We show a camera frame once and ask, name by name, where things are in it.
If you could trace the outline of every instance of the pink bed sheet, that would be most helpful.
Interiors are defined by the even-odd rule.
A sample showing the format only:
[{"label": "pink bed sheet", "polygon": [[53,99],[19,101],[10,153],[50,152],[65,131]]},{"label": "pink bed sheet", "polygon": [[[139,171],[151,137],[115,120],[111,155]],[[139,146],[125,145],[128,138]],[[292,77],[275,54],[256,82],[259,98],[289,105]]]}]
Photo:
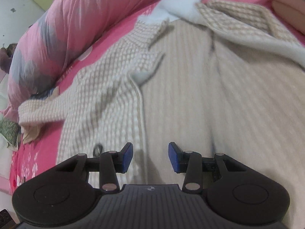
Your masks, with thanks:
[{"label": "pink bed sheet", "polygon": [[[248,3],[256,3],[271,8],[268,0],[234,0]],[[82,56],[80,56],[57,82],[60,92],[66,90],[72,83],[76,73],[83,67],[98,60],[102,54],[126,33],[130,32],[141,14],[147,14],[154,8],[157,2],[141,9],[128,18],[121,21],[109,30],[101,39],[94,43]],[[283,22],[289,30],[305,45],[305,36],[290,25]],[[13,154],[10,173],[10,187],[13,192],[20,185],[21,180],[26,180],[53,167],[57,157],[57,146],[61,135],[63,122],[54,122],[45,125],[42,137],[30,144],[21,145],[19,151]]]}]

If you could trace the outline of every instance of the bed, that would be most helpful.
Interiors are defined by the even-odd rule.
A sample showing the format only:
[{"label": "bed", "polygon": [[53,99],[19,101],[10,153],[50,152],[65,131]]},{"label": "bed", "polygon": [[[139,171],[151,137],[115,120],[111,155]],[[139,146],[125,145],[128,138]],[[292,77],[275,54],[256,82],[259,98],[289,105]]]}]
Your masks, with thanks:
[{"label": "bed", "polygon": [[[258,4],[271,9],[269,0],[230,1]],[[72,85],[74,77],[81,69],[97,62],[114,43],[128,35],[134,29],[139,17],[156,15],[157,18],[160,14],[156,11],[161,2],[162,0],[156,0],[124,18],[73,61],[56,82],[60,94]],[[211,32],[183,20],[171,18],[170,22],[174,28],[179,28],[179,32],[175,29],[167,29],[164,32],[165,36],[152,45],[151,50],[164,51],[166,55],[154,76],[141,86],[144,108],[144,121],[141,122],[141,127],[146,131],[142,140],[145,142],[146,148],[135,152],[134,161],[145,174],[143,174],[144,177],[137,178],[137,175],[142,173],[140,171],[132,177],[121,177],[120,184],[139,182],[181,184],[183,175],[174,174],[167,156],[167,144],[171,141],[175,141],[184,150],[197,151],[206,157],[212,157],[215,152],[224,152],[282,184],[292,197],[284,223],[293,229],[304,227],[305,220],[302,214],[305,207],[300,203],[295,204],[295,199],[299,199],[302,194],[303,196],[305,194],[304,188],[301,187],[305,180],[304,173],[298,172],[292,180],[286,180],[289,173],[295,171],[294,168],[304,170],[305,167],[298,158],[293,158],[298,151],[303,152],[300,146],[303,139],[301,134],[304,134],[301,131],[304,127],[304,114],[300,111],[302,111],[304,96],[299,90],[304,85],[303,71],[296,68],[286,69],[285,63],[279,64],[278,72],[272,69],[272,63],[267,64],[266,67],[256,67],[257,65],[253,64],[251,65],[253,70],[251,68],[244,70],[238,66],[232,73],[228,71],[226,65],[221,63],[211,63],[205,66],[204,61],[210,61],[207,57],[210,56],[210,48],[207,46],[211,45]],[[282,21],[282,23],[301,44],[305,45],[303,34],[285,22]],[[216,42],[215,46],[222,49],[225,44],[226,42],[220,40]],[[249,61],[248,57],[242,53],[242,51],[247,52],[247,49],[239,49],[236,45],[230,46],[229,49],[230,51],[226,53],[228,56],[232,52],[236,54],[238,52],[240,62]],[[259,77],[261,83],[255,82],[255,76],[242,79],[240,83],[231,82],[230,76],[225,75],[222,80],[217,79],[218,72],[228,73],[233,78],[238,77],[239,72],[240,74],[243,73],[242,71],[248,73],[251,70],[254,73],[265,73],[263,77]],[[277,83],[283,73],[287,73],[284,75],[286,78],[297,80],[296,83],[292,83],[288,87],[284,86],[287,84],[287,80]],[[279,89],[289,89],[291,93],[284,95],[283,91],[281,94],[275,87],[275,83],[279,85]],[[241,89],[244,84],[252,85],[253,89],[235,94],[234,90]],[[273,106],[270,103],[275,100],[274,96],[268,92],[269,88],[285,101],[289,101],[289,99],[300,101],[297,105],[291,105],[293,108],[289,111],[292,115],[287,112],[284,118],[275,114],[270,118],[262,116],[270,112],[270,106]],[[257,89],[263,90],[263,95],[258,100],[253,100],[253,103],[248,103]],[[266,106],[263,106],[262,110],[256,109],[259,107],[259,103],[266,103]],[[289,102],[283,106],[289,108]],[[240,112],[245,114],[249,107],[254,112],[244,119]],[[278,111],[281,112],[282,109],[284,107],[280,106]],[[293,118],[296,117],[299,131],[288,123],[292,120],[290,115]],[[280,126],[274,127],[270,134],[266,133],[267,128],[270,129],[273,123]],[[298,139],[289,141],[290,136],[276,139],[274,135],[285,130],[285,126],[281,123],[287,123],[286,129],[290,131],[291,138],[295,139],[296,134]],[[14,192],[23,180],[29,180],[57,164],[63,125],[63,121],[45,123],[38,139],[28,144],[21,144],[19,151],[13,153],[10,171],[11,192]],[[265,136],[260,139],[257,134]],[[292,147],[290,150],[286,149],[283,150],[283,153],[279,153],[279,150],[283,149],[283,142],[291,144]],[[284,162],[291,165],[283,167]]]}]

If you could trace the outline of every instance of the ribbed gray surface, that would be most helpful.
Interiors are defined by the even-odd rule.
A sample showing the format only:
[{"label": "ribbed gray surface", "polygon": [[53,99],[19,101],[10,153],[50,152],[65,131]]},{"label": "ribbed gray surface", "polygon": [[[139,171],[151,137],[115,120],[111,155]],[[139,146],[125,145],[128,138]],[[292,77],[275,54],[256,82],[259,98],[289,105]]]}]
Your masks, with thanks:
[{"label": "ribbed gray surface", "polygon": [[[27,224],[18,227],[18,229],[25,228],[38,227]],[[126,185],[119,194],[103,196],[88,216],[73,224],[56,227],[56,229],[71,228],[256,229],[223,219],[213,213],[199,195],[185,194],[178,185]],[[281,223],[258,228],[286,229]]]}]

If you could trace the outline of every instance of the white floor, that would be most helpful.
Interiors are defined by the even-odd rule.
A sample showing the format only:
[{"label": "white floor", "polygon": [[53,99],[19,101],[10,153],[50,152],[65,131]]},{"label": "white floor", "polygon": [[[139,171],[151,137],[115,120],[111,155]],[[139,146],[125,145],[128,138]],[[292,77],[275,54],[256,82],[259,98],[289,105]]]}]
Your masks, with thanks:
[{"label": "white floor", "polygon": [[33,0],[0,0],[0,47],[17,43],[43,13]]}]

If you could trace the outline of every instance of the green patterned fabric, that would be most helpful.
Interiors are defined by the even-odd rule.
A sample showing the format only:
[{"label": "green patterned fabric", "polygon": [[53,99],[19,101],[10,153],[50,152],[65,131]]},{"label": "green patterned fabric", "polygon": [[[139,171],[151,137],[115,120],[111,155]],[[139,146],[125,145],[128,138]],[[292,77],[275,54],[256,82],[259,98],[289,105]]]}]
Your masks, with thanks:
[{"label": "green patterned fabric", "polygon": [[12,122],[6,118],[0,121],[0,133],[10,145],[16,145],[19,128],[16,122]]}]

